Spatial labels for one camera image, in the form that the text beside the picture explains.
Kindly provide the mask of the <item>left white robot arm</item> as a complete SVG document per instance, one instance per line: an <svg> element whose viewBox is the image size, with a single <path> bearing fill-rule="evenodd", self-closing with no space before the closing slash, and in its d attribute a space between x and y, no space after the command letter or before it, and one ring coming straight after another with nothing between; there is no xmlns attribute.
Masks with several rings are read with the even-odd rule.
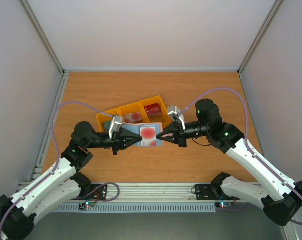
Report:
<svg viewBox="0 0 302 240"><path fill-rule="evenodd" d="M91 181L80 173L93 157L89 149L112 149L116 155L142 140L119 122L111 126L108 133L103 133L86 121L78 123L69 146L45 173L11 197L0 197L0 240L23 240L63 203L91 195Z"/></svg>

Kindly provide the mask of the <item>pink leather card holder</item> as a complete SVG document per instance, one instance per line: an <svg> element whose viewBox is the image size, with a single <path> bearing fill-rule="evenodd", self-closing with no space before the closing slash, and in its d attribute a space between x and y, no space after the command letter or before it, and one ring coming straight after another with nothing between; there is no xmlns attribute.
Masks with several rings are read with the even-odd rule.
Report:
<svg viewBox="0 0 302 240"><path fill-rule="evenodd" d="M161 140L156 138L156 135L161 133L163 130L160 122L156 123L138 123L130 124L124 123L122 127L128 131L131 131L142 137L142 140L134 146L136 147L161 147Z"/></svg>

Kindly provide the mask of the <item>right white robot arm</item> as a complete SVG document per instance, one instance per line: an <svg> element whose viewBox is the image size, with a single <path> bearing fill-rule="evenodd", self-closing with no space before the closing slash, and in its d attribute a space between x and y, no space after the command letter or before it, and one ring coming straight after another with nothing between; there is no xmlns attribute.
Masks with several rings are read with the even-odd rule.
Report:
<svg viewBox="0 0 302 240"><path fill-rule="evenodd" d="M302 181L294 181L272 166L234 125L223 122L218 106L210 99L196 102L197 120L185 123L178 111L156 138L187 146L188 139L206 137L210 146L239 163L259 185L240 181L227 173L218 174L210 183L213 196L236 198L260 208L279 226L286 226L302 206Z"/></svg>

